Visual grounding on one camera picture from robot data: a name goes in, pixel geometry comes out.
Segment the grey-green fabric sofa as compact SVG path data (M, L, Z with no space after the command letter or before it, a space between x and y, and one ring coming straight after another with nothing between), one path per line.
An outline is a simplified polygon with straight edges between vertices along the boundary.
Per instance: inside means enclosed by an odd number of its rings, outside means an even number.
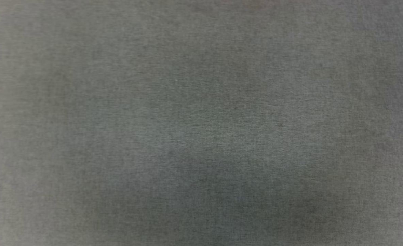
M403 246L403 0L0 0L0 246Z

